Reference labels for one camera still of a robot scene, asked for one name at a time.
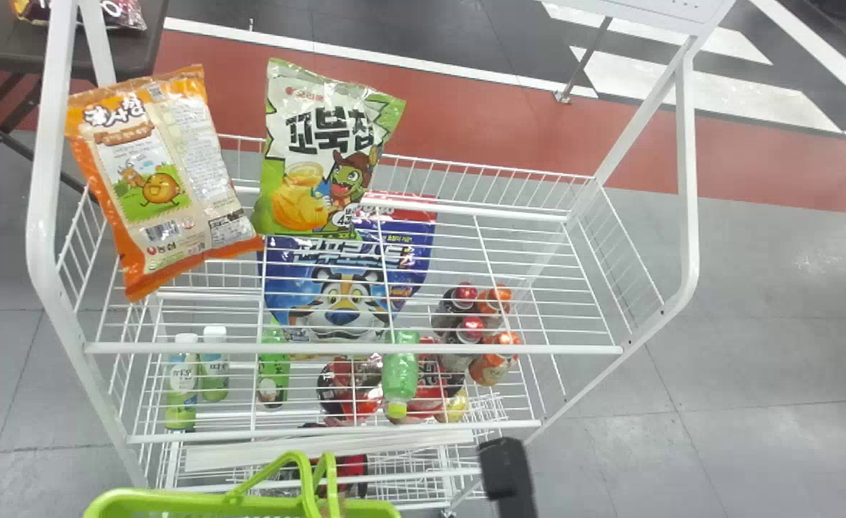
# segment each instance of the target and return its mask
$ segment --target orange snack bag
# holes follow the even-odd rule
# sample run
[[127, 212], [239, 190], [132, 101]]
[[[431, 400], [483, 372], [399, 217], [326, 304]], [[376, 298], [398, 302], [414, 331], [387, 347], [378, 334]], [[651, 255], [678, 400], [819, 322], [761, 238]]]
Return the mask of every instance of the orange snack bag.
[[65, 136], [138, 301], [209, 257], [262, 250], [222, 160], [202, 65], [68, 98]]

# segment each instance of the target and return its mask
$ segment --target cart frame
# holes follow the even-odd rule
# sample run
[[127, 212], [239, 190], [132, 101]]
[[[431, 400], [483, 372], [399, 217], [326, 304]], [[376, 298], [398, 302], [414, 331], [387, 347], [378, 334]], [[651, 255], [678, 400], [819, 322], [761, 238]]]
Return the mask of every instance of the cart frame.
[[[701, 0], [693, 2], [693, 7], [687, 6], [681, 11], [676, 3], [666, 4], [656, 0], [632, 0], [628, 4], [608, 2], [607, 0], [555, 0], [564, 6], [578, 7], [605, 16], [624, 17], [680, 30], [689, 34], [666, 66], [663, 75], [653, 86], [649, 97], [634, 113], [633, 118], [618, 137], [616, 143], [604, 158], [596, 171], [593, 181], [585, 184], [575, 197], [570, 216], [565, 227], [567, 230], [581, 230], [575, 214], [585, 209], [608, 180], [611, 173], [626, 155], [628, 148], [639, 137], [641, 130], [653, 116], [656, 109], [663, 102], [670, 89], [676, 87], [676, 148], [677, 175], [679, 197], [682, 201], [683, 221], [681, 225], [680, 260], [682, 278], [677, 291], [667, 298], [655, 311], [640, 322], [639, 327], [627, 334], [619, 343], [614, 344], [618, 351], [623, 351], [616, 360], [602, 370], [590, 383], [580, 391], [566, 396], [559, 409], [541, 421], [540, 427], [525, 440], [527, 443], [541, 435], [544, 430], [552, 426], [574, 404], [577, 404], [588, 391], [593, 390], [615, 368], [630, 357], [641, 345], [644, 345], [657, 331], [662, 329], [675, 315], [686, 307], [690, 301], [699, 279], [699, 214], [697, 214], [697, 185], [696, 185], [696, 144], [695, 121], [693, 120], [692, 97], [692, 60], [701, 46], [713, 32], [719, 21], [731, 9], [733, 0]], [[69, 78], [71, 74], [71, 57], [74, 46], [74, 32], [77, 11], [80, 7], [84, 20], [84, 30], [88, 35], [91, 47], [91, 57], [100, 86], [115, 82], [112, 56], [108, 40], [105, 35], [104, 21], [97, 0], [57, 0], [52, 10], [49, 24], [48, 43], [45, 53], [45, 69], [42, 73], [42, 103], [39, 108], [39, 124], [36, 135], [35, 161], [32, 164], [32, 182], [29, 190], [29, 209], [26, 229], [26, 257], [32, 284], [44, 305], [58, 337], [62, 341], [65, 353], [78, 374], [91, 405], [103, 423], [105, 432], [115, 446], [117, 455], [126, 466], [127, 472], [136, 486], [149, 486], [150, 482], [145, 472], [137, 462], [137, 455], [128, 442], [127, 431], [117, 413], [113, 401], [106, 396], [108, 381], [104, 379], [97, 365], [94, 353], [107, 350], [120, 350], [120, 344], [92, 343], [81, 329], [77, 318], [77, 305], [69, 298], [67, 286], [63, 283], [58, 269], [60, 261], [55, 250], [55, 220], [58, 210], [58, 171], [62, 161], [63, 129], [65, 126], [65, 105], [67, 105]], [[695, 16], [687, 16], [686, 11], [693, 9]], [[85, 190], [82, 203], [87, 201]], [[478, 216], [491, 215], [489, 207], [463, 207], [462, 212]], [[545, 252], [540, 257], [549, 257], [554, 250], [565, 246], [561, 240], [549, 242]], [[547, 266], [547, 259], [539, 259], [529, 269], [538, 275]], [[260, 350], [258, 343], [239, 345], [241, 351], [255, 352]], [[136, 345], [124, 350], [145, 350]], [[445, 513], [452, 512], [459, 502], [475, 491], [477, 484], [469, 484], [463, 491], [459, 491], [452, 501], [448, 502]]]

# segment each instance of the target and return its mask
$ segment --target green bottle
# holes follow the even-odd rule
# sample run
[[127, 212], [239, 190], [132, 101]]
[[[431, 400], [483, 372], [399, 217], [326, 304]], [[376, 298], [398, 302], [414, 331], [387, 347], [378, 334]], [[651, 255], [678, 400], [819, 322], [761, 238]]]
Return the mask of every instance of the green bottle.
[[[281, 344], [285, 341], [286, 336], [280, 327], [265, 328], [264, 344]], [[256, 386], [256, 396], [266, 409], [278, 409], [288, 399], [288, 373], [291, 370], [291, 361], [288, 354], [284, 353], [262, 353], [259, 361], [260, 377]]]
[[[224, 325], [207, 325], [202, 330], [203, 340], [207, 342], [224, 342], [228, 329]], [[202, 398], [206, 401], [221, 401], [228, 397], [228, 354], [202, 353], [199, 355], [199, 373], [202, 375]]]
[[[173, 338], [178, 344], [195, 344], [195, 332], [180, 332]], [[168, 430], [192, 430], [196, 426], [196, 386], [199, 385], [199, 364], [195, 353], [171, 353], [165, 380], [167, 409], [164, 427]]]
[[[387, 331], [386, 342], [390, 344], [419, 344], [420, 333], [416, 331]], [[381, 366], [381, 390], [388, 402], [386, 414], [391, 419], [403, 419], [407, 415], [407, 401], [417, 393], [417, 354], [412, 352], [388, 353]]]

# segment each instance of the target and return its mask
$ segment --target red floor stripe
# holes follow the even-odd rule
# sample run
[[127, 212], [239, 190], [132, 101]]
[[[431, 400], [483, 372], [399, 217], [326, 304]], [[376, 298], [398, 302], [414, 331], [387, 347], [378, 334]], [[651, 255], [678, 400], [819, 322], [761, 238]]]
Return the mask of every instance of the red floor stripe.
[[[593, 174], [634, 106], [180, 32], [161, 40], [157, 70], [197, 56], [220, 132], [262, 137], [265, 64], [271, 56], [409, 100], [388, 152]], [[84, 89], [84, 85], [73, 85]], [[24, 127], [35, 127], [28, 121]], [[846, 140], [699, 116], [702, 196], [846, 212]], [[658, 112], [610, 186], [676, 190], [676, 118]]]

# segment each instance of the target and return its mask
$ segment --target blue snack bag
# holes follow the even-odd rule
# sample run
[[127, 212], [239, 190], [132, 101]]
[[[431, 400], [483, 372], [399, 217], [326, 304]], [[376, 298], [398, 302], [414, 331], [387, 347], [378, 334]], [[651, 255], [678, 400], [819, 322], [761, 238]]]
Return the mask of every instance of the blue snack bag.
[[270, 236], [258, 253], [266, 308], [289, 341], [377, 341], [426, 279], [434, 212], [380, 209], [379, 215], [360, 206], [353, 227], [349, 240]]

